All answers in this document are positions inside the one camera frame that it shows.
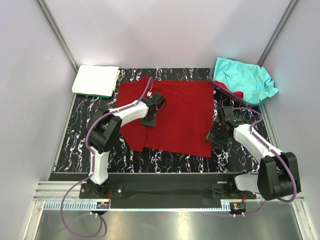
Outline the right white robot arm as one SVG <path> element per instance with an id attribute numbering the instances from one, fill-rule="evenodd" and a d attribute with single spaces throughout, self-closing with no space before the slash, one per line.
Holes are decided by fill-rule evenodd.
<path id="1" fill-rule="evenodd" d="M 244 146 L 259 164 L 257 172 L 233 177 L 227 185 L 228 195 L 236 199 L 244 192 L 252 192 L 266 201 L 293 202 L 301 192 L 296 155 L 269 143 L 255 130 L 254 123 L 236 116 L 235 108 L 231 106 L 218 110 L 218 119 L 205 141 L 211 142 L 214 149 L 225 149 L 234 140 Z"/>

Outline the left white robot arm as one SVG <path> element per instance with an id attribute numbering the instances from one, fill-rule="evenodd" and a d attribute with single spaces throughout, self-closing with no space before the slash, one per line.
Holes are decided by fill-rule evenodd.
<path id="1" fill-rule="evenodd" d="M 109 156 L 119 139 L 121 127 L 135 120 L 140 120 L 140 124 L 146 127 L 156 126 L 158 111 L 164 105 L 165 97 L 156 92 L 130 104 L 95 113 L 85 138 L 85 145 L 90 152 L 90 170 L 86 182 L 95 197 L 103 198 L 108 193 Z"/>

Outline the red t shirt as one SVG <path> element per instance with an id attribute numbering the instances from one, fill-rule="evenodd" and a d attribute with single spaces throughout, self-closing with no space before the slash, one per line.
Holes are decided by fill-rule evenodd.
<path id="1" fill-rule="evenodd" d="M 212 147 L 205 142 L 213 126 L 214 93 L 210 81 L 155 80 L 153 93 L 160 93 L 166 105 L 156 116 L 156 125 L 147 127 L 140 120 L 121 127 L 131 150 L 144 148 L 211 157 Z"/>

